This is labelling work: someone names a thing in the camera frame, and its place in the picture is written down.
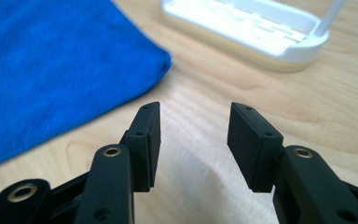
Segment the white plastic drain rack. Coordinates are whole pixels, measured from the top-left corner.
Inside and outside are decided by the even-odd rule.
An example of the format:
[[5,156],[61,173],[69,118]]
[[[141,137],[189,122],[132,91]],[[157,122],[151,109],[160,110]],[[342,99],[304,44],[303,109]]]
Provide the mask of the white plastic drain rack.
[[280,72],[307,68],[330,36],[346,0],[320,19],[274,0],[161,0],[172,27],[245,60]]

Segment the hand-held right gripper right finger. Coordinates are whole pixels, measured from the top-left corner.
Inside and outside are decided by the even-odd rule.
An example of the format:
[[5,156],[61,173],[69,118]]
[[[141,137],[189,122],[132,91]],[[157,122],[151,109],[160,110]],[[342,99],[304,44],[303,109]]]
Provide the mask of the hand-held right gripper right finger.
[[232,103],[227,145],[253,192],[271,192],[272,162],[282,151],[283,136],[254,108]]

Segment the blue cloth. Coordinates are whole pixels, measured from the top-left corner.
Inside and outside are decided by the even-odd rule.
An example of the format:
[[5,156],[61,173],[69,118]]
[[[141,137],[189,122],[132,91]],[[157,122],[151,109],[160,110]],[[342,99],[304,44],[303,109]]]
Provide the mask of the blue cloth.
[[0,162],[144,94],[170,66],[111,0],[0,0]]

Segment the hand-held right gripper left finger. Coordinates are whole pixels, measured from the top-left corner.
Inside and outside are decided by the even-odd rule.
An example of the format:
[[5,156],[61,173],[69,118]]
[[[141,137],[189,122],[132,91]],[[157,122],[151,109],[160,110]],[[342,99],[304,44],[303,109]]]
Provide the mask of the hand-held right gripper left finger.
[[135,192],[155,186],[160,142],[160,102],[143,105],[120,140],[130,150]]

